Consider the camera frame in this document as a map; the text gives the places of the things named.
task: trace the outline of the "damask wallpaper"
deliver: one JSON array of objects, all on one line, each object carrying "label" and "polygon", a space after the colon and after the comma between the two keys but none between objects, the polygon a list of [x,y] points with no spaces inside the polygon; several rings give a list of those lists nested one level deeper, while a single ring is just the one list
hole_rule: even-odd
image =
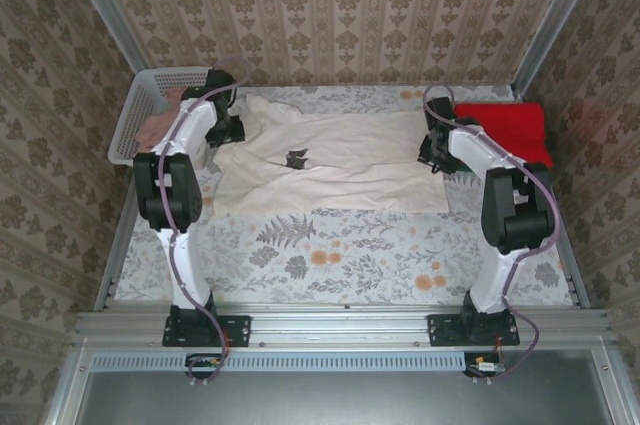
[{"label": "damask wallpaper", "polygon": [[0,9],[0,423],[37,423],[126,193],[106,151],[132,76],[89,0]]},{"label": "damask wallpaper", "polygon": [[254,85],[511,83],[551,0],[117,0],[152,67],[244,55]]},{"label": "damask wallpaper", "polygon": [[579,0],[533,83],[596,306],[640,381],[640,0]]}]

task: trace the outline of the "red cloth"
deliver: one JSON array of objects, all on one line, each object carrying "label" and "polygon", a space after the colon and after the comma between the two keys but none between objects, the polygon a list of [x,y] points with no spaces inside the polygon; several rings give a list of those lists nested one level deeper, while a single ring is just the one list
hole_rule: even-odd
[{"label": "red cloth", "polygon": [[458,103],[458,118],[473,117],[491,138],[527,162],[553,166],[544,145],[544,114],[539,103]]}]

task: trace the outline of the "purple cable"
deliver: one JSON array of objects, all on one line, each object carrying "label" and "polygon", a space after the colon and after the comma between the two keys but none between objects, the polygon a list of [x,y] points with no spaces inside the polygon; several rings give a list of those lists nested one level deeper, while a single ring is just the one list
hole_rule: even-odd
[{"label": "purple cable", "polygon": [[497,146],[493,142],[493,140],[490,140],[489,138],[487,138],[487,135],[484,131],[478,131],[469,126],[461,125],[451,120],[447,120],[446,118],[441,117],[440,115],[438,115],[436,112],[434,112],[429,108],[427,104],[427,93],[429,93],[429,91],[433,87],[438,87],[438,86],[444,87],[449,92],[449,94],[451,95],[451,103],[452,105],[455,104],[452,88],[449,85],[446,85],[444,83],[436,83],[428,86],[427,89],[424,91],[424,94],[422,95],[422,106],[425,112],[427,112],[436,120],[439,120],[443,123],[446,123],[447,125],[450,125],[455,128],[459,128],[461,130],[464,130],[467,133],[470,133],[474,137],[478,138],[480,141],[484,142],[485,145],[491,148],[494,152],[496,152],[501,158],[506,160],[509,164],[513,165],[522,173],[524,173],[526,177],[529,180],[531,180],[531,182],[536,187],[540,189],[540,191],[544,195],[544,198],[547,200],[547,202],[549,202],[549,205],[551,206],[551,212],[553,213],[553,232],[551,233],[551,237],[549,238],[549,240],[545,244],[543,244],[541,247],[535,248],[533,250],[529,250],[528,252],[524,252],[522,255],[518,255],[518,257],[516,257],[516,259],[513,261],[513,265],[511,266],[511,270],[509,271],[509,275],[507,275],[507,281],[505,282],[504,287],[502,288],[502,303],[504,303],[504,306],[507,308],[507,310],[509,310],[514,316],[527,322],[531,326],[531,328],[533,328],[533,340],[529,344],[529,347],[527,348],[527,351],[524,353],[524,355],[520,357],[520,359],[511,368],[501,373],[500,375],[496,375],[495,377],[493,377],[493,380],[497,380],[502,377],[506,377],[511,372],[513,372],[516,368],[518,368],[522,364],[522,362],[524,362],[529,357],[529,355],[531,355],[531,353],[533,352],[533,349],[538,344],[538,340],[540,339],[540,329],[538,328],[538,326],[529,317],[517,311],[515,308],[511,306],[511,304],[507,300],[507,294],[509,293],[509,288],[511,287],[511,283],[513,282],[516,272],[518,271],[520,262],[522,262],[524,259],[529,258],[533,255],[537,255],[539,253],[545,252],[555,245],[556,241],[558,240],[558,235],[560,234],[560,209],[558,208],[558,203],[556,202],[551,192],[547,190],[547,187],[545,187],[544,184],[533,173],[527,170],[520,162],[515,160],[513,158],[513,154],[508,152],[505,153],[505,151],[501,147]]},{"label": "purple cable", "polygon": [[187,371],[187,375],[189,376],[189,378],[194,382],[197,381],[198,383],[203,383],[205,385],[206,385],[208,380],[212,380],[213,378],[215,378],[218,375],[218,373],[222,369],[222,366],[224,365],[224,362],[225,362],[225,359],[226,359],[226,354],[227,354],[227,348],[226,348],[226,344],[225,344],[225,337],[224,337],[224,333],[222,331],[222,327],[220,327],[220,324],[218,323],[218,320],[216,320],[216,317],[209,310],[207,310],[202,305],[200,305],[191,296],[191,294],[187,290],[187,287],[186,287],[184,281],[180,277],[180,273],[178,272],[178,267],[177,267],[176,262],[175,262],[174,249],[175,249],[175,246],[176,246],[176,239],[177,239],[178,235],[180,234],[180,231],[178,230],[178,227],[176,226],[176,222],[173,219],[173,215],[171,213],[171,208],[169,206],[169,196],[167,194],[167,188],[166,188],[165,183],[164,183],[164,162],[165,162],[165,159],[167,157],[167,153],[169,153],[169,149],[171,148],[172,142],[175,140],[176,136],[178,135],[178,132],[180,131],[180,127],[182,127],[182,124],[185,122],[185,120],[187,119],[189,114],[191,114],[191,112],[193,112],[207,98],[209,98],[209,97],[211,97],[213,95],[216,95],[218,93],[222,93],[222,92],[226,92],[228,90],[233,90],[234,88],[238,88],[241,85],[244,85],[245,83],[247,83],[249,81],[249,79],[251,78],[251,74],[253,73],[255,67],[254,67],[253,63],[251,63],[249,60],[247,60],[244,57],[239,57],[239,56],[228,57],[228,58],[225,58],[223,60],[220,60],[220,61],[216,62],[216,64],[213,67],[215,68],[219,64],[226,63],[226,62],[233,61],[233,60],[242,60],[248,65],[247,75],[242,80],[240,80],[239,82],[236,82],[236,83],[233,83],[231,85],[224,86],[224,87],[216,88],[215,90],[211,90],[210,92],[205,93],[202,97],[199,97],[195,102],[193,102],[191,104],[191,106],[186,110],[186,112],[182,114],[182,117],[180,118],[180,120],[178,121],[176,126],[173,128],[173,130],[171,132],[171,135],[169,135],[169,138],[167,140],[167,144],[165,145],[165,147],[163,148],[162,152],[160,153],[160,159],[158,161],[158,183],[159,183],[159,186],[160,186],[160,197],[162,199],[162,206],[164,208],[164,213],[167,215],[167,221],[169,222],[169,226],[171,227],[171,230],[173,230],[173,235],[171,235],[171,239],[169,240],[169,264],[171,266],[171,271],[173,272],[173,275],[176,278],[176,283],[178,284],[178,286],[182,290],[182,293],[184,294],[185,298],[196,309],[198,309],[202,313],[204,313],[204,315],[211,321],[211,323],[213,324],[213,327],[216,329],[216,332],[218,333],[218,336],[220,337],[220,348],[221,348],[220,363],[219,363],[218,367],[216,367],[216,369],[211,373],[211,375],[209,375],[205,379],[197,379],[197,378],[195,378],[193,376],[193,366],[198,360],[192,360],[189,363],[189,367],[188,367],[188,371]]}]

